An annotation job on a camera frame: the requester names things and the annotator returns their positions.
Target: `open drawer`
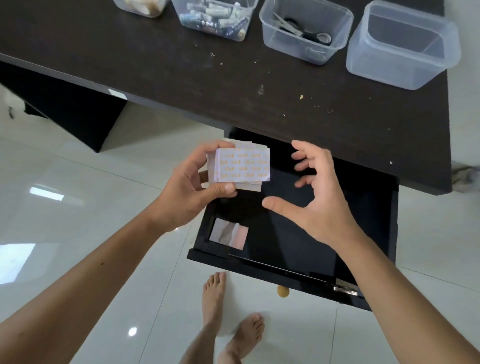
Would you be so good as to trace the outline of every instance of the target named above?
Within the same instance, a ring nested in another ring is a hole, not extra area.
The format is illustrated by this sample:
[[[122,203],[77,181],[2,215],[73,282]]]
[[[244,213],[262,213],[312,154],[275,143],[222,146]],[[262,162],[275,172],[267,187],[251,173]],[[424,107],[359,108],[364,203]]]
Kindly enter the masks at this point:
[[[310,186],[294,182],[314,170],[296,172],[293,147],[244,130],[230,138],[267,145],[271,178],[261,192],[239,190],[237,197],[211,202],[205,211],[188,259],[241,273],[294,290],[369,310],[345,263],[290,220],[262,207],[266,196],[279,196],[299,206],[313,200]],[[395,261],[398,183],[395,177],[334,159],[338,180],[355,220],[382,251]],[[209,241],[216,218],[248,227],[243,250]]]

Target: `leg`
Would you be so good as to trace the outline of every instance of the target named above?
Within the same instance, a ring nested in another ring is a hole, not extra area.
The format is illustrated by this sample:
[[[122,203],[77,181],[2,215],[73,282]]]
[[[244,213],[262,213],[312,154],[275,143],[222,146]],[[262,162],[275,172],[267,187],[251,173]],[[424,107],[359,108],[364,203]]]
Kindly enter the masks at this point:
[[[180,360],[180,364],[213,364],[215,338],[220,330],[225,294],[225,272],[216,272],[204,284],[202,315],[204,327]]]
[[[218,364],[241,364],[262,339],[265,324],[260,314],[252,314],[242,321],[235,336],[218,356]]]

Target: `wooden knob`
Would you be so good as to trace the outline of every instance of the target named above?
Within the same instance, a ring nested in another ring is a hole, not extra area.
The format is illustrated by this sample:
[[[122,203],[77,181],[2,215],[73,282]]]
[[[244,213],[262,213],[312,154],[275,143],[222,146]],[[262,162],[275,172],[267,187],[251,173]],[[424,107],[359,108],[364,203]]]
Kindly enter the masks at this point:
[[[278,286],[276,288],[276,292],[280,297],[285,298],[290,294],[290,288],[284,287],[284,286]]]

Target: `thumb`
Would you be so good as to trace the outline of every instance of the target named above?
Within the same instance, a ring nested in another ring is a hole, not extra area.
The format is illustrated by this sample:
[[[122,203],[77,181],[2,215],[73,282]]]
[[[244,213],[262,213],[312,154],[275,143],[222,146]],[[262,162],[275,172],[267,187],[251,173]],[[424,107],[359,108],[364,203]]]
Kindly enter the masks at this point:
[[[262,206],[276,212],[279,215],[292,220],[298,226],[301,227],[303,222],[304,211],[302,207],[298,207],[290,202],[285,201],[280,197],[265,197],[262,201]]]
[[[208,188],[198,192],[202,208],[219,197],[235,197],[235,185],[232,182],[211,183]]]

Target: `plastic container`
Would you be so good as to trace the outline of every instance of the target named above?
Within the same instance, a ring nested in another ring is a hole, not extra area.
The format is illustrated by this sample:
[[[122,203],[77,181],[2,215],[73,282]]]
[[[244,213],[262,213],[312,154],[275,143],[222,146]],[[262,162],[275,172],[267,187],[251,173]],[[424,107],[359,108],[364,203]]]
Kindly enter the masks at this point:
[[[274,13],[283,19],[295,19],[306,31],[328,33],[332,43],[326,46],[280,29]],[[320,65],[347,45],[353,13],[326,0],[265,0],[260,20],[267,47]]]
[[[452,21],[386,1],[372,1],[348,44],[347,69],[416,90],[460,61]]]
[[[156,18],[163,12],[168,0],[113,0],[122,10]]]
[[[245,39],[258,0],[172,0],[187,28],[236,40]]]

